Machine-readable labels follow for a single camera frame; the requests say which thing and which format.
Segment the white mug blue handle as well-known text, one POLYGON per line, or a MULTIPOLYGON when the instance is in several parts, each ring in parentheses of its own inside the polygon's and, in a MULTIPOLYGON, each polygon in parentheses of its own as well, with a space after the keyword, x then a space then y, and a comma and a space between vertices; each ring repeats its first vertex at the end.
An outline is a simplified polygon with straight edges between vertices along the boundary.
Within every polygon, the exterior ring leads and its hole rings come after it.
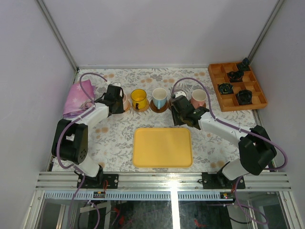
POLYGON ((167 91, 163 88, 156 88, 152 92, 152 100, 158 110, 163 108, 167 102, 167 91))

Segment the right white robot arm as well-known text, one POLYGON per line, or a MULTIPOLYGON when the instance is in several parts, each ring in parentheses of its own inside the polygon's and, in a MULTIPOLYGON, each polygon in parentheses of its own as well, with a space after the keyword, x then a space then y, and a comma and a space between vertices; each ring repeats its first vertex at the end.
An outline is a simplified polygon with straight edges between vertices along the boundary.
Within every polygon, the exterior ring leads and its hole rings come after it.
POLYGON ((195 108, 184 95, 171 98, 169 105, 174 125, 188 125, 211 132, 239 149, 239 158, 226 163, 216 174, 203 178, 204 184, 230 188, 238 177, 246 174, 259 175, 277 155, 262 126, 242 129, 233 123, 216 118, 205 107, 195 108))

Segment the woven rattan coaster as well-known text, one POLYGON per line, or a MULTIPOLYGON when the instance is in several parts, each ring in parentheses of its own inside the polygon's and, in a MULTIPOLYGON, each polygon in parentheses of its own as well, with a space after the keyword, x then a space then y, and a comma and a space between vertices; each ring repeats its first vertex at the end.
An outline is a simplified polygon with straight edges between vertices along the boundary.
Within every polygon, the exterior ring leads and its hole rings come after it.
POLYGON ((146 110, 148 110, 148 108, 150 107, 150 102, 148 100, 146 100, 145 102, 145 107, 141 108, 141 109, 137 109, 133 104, 132 104, 132 109, 136 112, 145 112, 146 110))
POLYGON ((127 104, 127 106, 124 108, 125 112, 128 112, 131 108, 131 104, 127 104))

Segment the cream mug pink outside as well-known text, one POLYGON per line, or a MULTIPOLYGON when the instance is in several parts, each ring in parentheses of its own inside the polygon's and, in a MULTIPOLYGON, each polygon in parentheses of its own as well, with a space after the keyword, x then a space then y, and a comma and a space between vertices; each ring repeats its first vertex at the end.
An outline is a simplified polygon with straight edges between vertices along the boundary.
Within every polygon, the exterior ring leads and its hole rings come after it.
POLYGON ((194 106, 195 109, 198 108, 198 103, 206 102, 207 94, 204 90, 196 89, 192 92, 191 96, 191 104, 194 106))

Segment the purple mug black handle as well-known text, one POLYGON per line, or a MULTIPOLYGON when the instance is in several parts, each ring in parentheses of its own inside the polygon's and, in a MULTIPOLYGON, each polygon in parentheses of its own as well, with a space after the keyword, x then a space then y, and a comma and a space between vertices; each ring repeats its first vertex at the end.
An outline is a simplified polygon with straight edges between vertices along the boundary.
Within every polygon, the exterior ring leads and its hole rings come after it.
POLYGON ((171 93, 171 96, 170 96, 170 99, 173 100, 174 98, 175 98, 175 94, 172 92, 172 93, 171 93))

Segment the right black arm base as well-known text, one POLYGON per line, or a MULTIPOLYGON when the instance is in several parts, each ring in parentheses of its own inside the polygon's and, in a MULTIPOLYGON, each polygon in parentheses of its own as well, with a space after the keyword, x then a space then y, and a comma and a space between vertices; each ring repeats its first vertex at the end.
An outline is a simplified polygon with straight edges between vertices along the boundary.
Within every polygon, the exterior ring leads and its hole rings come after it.
POLYGON ((202 185, 203 189, 231 189, 234 187, 237 189, 245 189, 245 183, 241 182, 244 177, 241 178, 240 181, 238 179, 228 180, 226 177, 221 175, 220 173, 208 173, 202 172, 202 185))

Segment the pink mug white handle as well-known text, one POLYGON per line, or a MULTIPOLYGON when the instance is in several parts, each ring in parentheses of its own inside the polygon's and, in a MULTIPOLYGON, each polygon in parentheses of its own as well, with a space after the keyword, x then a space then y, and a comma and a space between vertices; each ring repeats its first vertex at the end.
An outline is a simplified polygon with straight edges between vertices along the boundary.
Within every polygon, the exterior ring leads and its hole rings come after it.
POLYGON ((124 94, 122 101, 123 101, 123 108, 125 108, 127 104, 130 104, 126 94, 124 94))

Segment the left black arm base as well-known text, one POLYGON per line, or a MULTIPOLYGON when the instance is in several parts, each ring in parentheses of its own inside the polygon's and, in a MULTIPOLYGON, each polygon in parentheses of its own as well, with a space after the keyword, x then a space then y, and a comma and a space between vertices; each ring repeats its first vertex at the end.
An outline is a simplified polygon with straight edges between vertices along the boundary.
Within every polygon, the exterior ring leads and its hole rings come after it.
POLYGON ((81 185, 83 175, 79 174, 77 187, 86 189, 117 189, 119 184, 118 174, 105 174, 99 172, 96 177, 85 176, 85 180, 81 185))

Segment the amber glass cup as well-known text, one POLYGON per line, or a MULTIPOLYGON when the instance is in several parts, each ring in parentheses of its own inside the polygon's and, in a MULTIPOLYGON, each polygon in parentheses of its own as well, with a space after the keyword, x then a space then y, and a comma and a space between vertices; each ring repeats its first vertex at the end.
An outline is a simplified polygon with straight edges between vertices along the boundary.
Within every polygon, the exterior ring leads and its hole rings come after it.
POLYGON ((147 100, 147 93, 143 89, 135 89, 131 93, 132 104, 137 108, 141 109, 145 107, 147 100))

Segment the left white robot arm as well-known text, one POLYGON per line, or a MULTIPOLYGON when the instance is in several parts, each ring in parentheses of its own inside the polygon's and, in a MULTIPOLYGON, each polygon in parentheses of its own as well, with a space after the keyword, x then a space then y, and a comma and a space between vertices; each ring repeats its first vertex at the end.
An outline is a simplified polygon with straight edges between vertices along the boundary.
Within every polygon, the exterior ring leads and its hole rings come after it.
POLYGON ((81 115, 61 119, 56 128, 51 153, 63 169, 73 167, 88 179, 93 188, 104 184, 103 168, 89 155, 88 132, 101 120, 124 113, 124 92, 120 83, 110 84, 107 91, 81 115))

